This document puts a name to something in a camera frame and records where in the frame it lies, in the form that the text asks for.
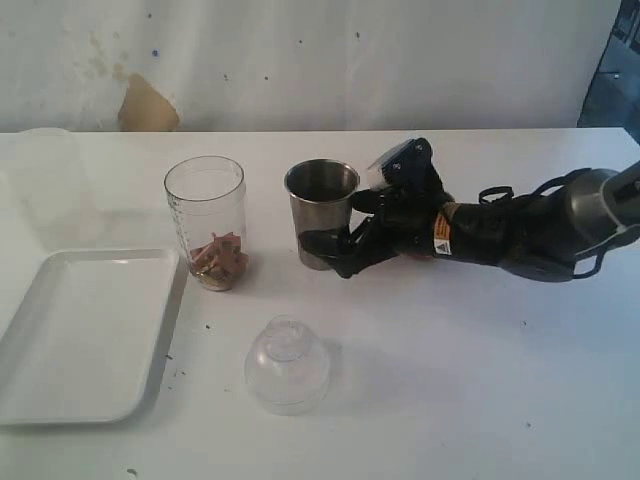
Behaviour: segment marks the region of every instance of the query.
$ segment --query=metal cup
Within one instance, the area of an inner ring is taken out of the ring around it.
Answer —
[[[329,230],[349,225],[349,197],[358,189],[360,177],[352,167],[336,160],[307,160],[284,177],[289,191],[296,237],[308,230]],[[329,265],[305,252],[298,241],[300,261],[314,270]]]

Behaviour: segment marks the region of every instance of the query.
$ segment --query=robotic arm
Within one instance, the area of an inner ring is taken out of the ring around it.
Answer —
[[[371,189],[353,196],[353,207],[369,216],[353,232],[304,232],[302,247],[343,278],[408,254],[567,282],[595,275],[609,250],[640,238],[640,162],[622,173],[575,170],[519,197],[493,187],[466,204],[444,190],[432,154],[424,138],[385,153],[367,172]],[[576,272],[590,257],[593,267]]]

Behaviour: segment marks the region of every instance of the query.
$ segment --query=clear plastic lid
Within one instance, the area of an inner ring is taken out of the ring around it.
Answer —
[[[244,366],[249,391],[277,415],[314,408],[329,385],[330,358],[322,341],[292,317],[275,317],[253,342]]]

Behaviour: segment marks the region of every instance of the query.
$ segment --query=food pieces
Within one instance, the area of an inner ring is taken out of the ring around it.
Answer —
[[[242,241],[232,232],[211,234],[213,241],[191,250],[191,271],[212,290],[229,290],[247,270],[249,256],[242,253]]]

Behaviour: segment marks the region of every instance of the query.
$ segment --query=white wall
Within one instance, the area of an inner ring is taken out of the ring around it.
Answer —
[[[0,131],[117,129],[131,73],[183,130],[575,126],[619,5],[1,2]]]

